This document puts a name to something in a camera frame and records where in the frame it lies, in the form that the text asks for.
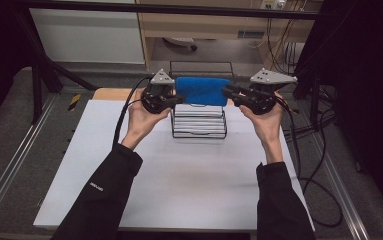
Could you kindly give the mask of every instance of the wall outlet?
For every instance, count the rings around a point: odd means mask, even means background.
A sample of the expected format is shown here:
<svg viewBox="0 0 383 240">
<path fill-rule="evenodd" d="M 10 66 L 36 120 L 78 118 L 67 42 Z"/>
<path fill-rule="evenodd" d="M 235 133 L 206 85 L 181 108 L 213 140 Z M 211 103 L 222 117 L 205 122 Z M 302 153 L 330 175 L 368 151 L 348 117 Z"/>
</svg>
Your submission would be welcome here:
<svg viewBox="0 0 383 240">
<path fill-rule="evenodd" d="M 266 10 L 281 10 L 287 0 L 263 0 L 262 5 L 260 5 L 260 9 Z"/>
</svg>

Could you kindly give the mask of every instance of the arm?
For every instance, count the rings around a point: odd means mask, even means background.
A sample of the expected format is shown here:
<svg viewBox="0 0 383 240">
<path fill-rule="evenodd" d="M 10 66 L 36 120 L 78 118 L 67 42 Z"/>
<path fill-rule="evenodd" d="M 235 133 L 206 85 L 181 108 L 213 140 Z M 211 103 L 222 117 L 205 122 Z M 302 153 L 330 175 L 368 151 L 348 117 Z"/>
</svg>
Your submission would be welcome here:
<svg viewBox="0 0 383 240">
<path fill-rule="evenodd" d="M 240 106 L 249 118 L 266 153 L 267 165 L 257 169 L 257 239 L 315 239 L 306 209 L 294 192 L 283 161 L 279 131 L 282 108 L 279 104 L 263 115 L 254 115 Z"/>
<path fill-rule="evenodd" d="M 140 99 L 141 94 L 142 89 L 137 90 L 135 100 Z M 85 183 L 53 240 L 115 239 L 133 179 L 143 162 L 133 150 L 170 111 L 166 109 L 157 115 L 150 114 L 141 102 L 135 102 L 128 110 L 126 136 Z"/>
</svg>

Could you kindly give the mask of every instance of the gray floor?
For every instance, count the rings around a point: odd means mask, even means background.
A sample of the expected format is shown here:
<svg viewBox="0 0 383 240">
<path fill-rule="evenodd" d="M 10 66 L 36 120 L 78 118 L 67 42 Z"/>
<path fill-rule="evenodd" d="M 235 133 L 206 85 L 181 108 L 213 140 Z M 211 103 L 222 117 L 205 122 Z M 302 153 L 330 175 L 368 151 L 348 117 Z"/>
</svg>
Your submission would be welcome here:
<svg viewBox="0 0 383 240">
<path fill-rule="evenodd" d="M 114 71 L 105 69 L 96 73 L 90 70 L 91 68 L 82 68 L 79 69 L 78 75 L 102 87 L 130 87 L 143 74 L 155 72 L 159 68 L 168 69 L 169 61 L 232 62 L 234 72 L 242 79 L 253 75 L 263 66 L 257 51 L 239 41 L 198 40 L 196 43 L 198 50 L 192 52 L 187 48 L 174 46 L 158 39 L 153 53 L 153 65 L 149 70 L 138 66 L 135 71 L 131 71 L 131 68 L 125 68 L 124 71 L 118 68 Z M 63 82 L 70 89 L 77 89 L 76 84 L 67 80 Z M 22 71 L 17 74 L 15 84 L 0 108 L 0 175 L 30 127 L 33 106 L 31 87 L 30 72 Z M 300 104 L 297 105 L 290 94 L 292 90 L 293 86 L 290 85 L 281 93 L 293 108 L 302 106 L 300 111 L 307 110 L 309 99 L 300 100 Z M 46 124 L 0 204 L 0 234 L 10 234 L 8 239 L 28 239 L 27 236 L 32 236 L 30 239 L 38 239 L 39 236 L 52 234 L 51 231 L 33 227 L 32 223 L 39 210 L 38 203 L 45 198 L 62 161 L 63 151 L 67 149 L 68 141 L 74 134 L 72 130 L 75 129 L 81 117 L 87 99 L 92 97 L 92 92 L 81 91 L 82 95 L 77 107 L 73 112 L 69 112 L 67 108 L 74 95 L 73 92 L 57 94 L 58 98 Z M 302 114 L 295 114 L 294 118 L 296 127 L 307 125 Z M 288 129 L 288 126 L 288 118 L 284 116 L 283 129 Z M 329 125 L 325 128 L 325 134 L 327 151 L 339 170 L 369 236 L 372 239 L 383 239 L 383 198 L 380 192 L 369 175 L 355 171 L 354 159 L 339 126 Z M 319 161 L 318 150 L 311 136 L 299 139 L 298 145 L 302 159 L 302 176 L 308 176 Z M 292 146 L 289 145 L 289 148 L 293 156 Z M 331 190 L 324 169 L 321 168 L 315 179 Z M 328 223 L 338 219 L 335 204 L 315 185 L 310 185 L 306 198 L 311 214 L 316 219 Z M 315 227 L 316 236 L 319 239 L 352 239 L 345 220 L 336 228 L 326 228 L 318 224 L 315 224 Z M 122 239 L 156 239 L 157 237 L 160 235 L 124 233 Z M 194 235 L 191 239 L 232 238 L 227 235 Z"/>
</svg>

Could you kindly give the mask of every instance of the white logo on sleeve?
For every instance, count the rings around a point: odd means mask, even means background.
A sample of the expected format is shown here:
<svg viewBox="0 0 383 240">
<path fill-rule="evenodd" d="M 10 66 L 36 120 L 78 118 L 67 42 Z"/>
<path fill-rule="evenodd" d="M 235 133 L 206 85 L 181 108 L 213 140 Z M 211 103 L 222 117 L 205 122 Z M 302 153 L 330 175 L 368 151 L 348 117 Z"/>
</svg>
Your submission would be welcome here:
<svg viewBox="0 0 383 240">
<path fill-rule="evenodd" d="M 95 184 L 95 183 L 93 183 L 93 182 L 91 182 L 89 185 L 95 187 L 96 189 L 98 189 L 98 190 L 100 190 L 100 191 L 104 191 L 104 189 L 103 189 L 102 187 L 98 186 L 97 184 Z"/>
</svg>

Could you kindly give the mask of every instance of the person's left hand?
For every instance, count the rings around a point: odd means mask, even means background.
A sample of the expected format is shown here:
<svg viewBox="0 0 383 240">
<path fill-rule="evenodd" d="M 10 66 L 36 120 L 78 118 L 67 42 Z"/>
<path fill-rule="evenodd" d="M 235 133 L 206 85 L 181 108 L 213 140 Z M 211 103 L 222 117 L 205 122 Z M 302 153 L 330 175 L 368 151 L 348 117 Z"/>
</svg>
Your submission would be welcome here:
<svg viewBox="0 0 383 240">
<path fill-rule="evenodd" d="M 137 89 L 134 101 L 140 100 L 143 92 L 143 88 Z M 120 144 L 131 150 L 135 149 L 139 142 L 153 130 L 154 126 L 169 115 L 170 110 L 167 108 L 160 114 L 152 114 L 142 106 L 141 101 L 134 102 L 128 109 L 128 132 Z"/>
</svg>

